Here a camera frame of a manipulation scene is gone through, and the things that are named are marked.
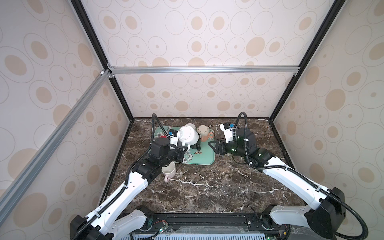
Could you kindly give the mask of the pink mug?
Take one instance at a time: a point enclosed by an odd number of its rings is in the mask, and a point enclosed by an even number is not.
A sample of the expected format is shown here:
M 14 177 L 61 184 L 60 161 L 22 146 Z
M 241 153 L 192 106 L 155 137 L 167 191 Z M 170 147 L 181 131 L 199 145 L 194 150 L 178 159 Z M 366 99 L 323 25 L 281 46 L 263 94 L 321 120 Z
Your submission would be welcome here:
M 168 182 L 176 174 L 176 164 L 174 162 L 171 162 L 168 166 L 162 167 L 162 173 L 165 176 L 164 181 Z

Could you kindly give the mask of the white round mug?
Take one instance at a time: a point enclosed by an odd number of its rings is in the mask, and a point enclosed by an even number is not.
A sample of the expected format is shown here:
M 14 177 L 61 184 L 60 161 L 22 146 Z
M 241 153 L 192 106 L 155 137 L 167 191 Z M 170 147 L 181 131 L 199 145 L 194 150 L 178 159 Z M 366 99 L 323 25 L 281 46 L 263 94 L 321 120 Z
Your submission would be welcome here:
M 199 135 L 194 128 L 185 125 L 178 130 L 177 138 L 182 146 L 186 146 L 190 150 L 191 146 L 198 142 Z

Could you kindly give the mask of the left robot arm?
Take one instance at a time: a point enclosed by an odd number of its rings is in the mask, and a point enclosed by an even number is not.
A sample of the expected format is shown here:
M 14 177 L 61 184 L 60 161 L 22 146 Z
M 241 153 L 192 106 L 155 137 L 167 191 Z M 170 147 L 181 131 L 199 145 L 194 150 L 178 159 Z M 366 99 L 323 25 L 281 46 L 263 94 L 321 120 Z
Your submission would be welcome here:
M 76 216 L 71 221 L 70 238 L 119 240 L 147 224 L 151 218 L 148 209 L 136 209 L 123 218 L 119 215 L 164 167 L 183 162 L 188 148 L 178 144 L 181 136 L 181 132 L 169 130 L 163 138 L 151 138 L 147 151 L 128 168 L 125 181 L 86 217 Z

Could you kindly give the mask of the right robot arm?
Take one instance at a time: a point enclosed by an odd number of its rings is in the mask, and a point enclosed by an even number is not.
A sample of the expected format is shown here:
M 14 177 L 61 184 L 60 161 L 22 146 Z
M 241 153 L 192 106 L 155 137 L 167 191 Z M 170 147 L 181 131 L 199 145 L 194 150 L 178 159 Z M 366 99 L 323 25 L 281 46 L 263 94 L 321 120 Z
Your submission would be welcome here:
M 250 168 L 270 176 L 299 196 L 304 207 L 283 207 L 270 205 L 265 209 L 260 220 L 276 225 L 294 225 L 312 229 L 319 236 L 335 240 L 337 237 L 346 240 L 364 240 L 369 229 L 363 218 L 345 202 L 344 193 L 338 189 L 328 189 L 293 168 L 265 148 L 257 146 L 255 134 L 248 127 L 248 117 L 241 112 L 237 120 L 244 118 L 245 126 L 238 123 L 220 125 L 225 137 L 208 142 L 210 148 L 218 155 L 231 154 L 243 158 Z M 360 223 L 362 233 L 358 236 L 347 236 L 338 233 L 338 229 L 346 218 L 346 213 Z

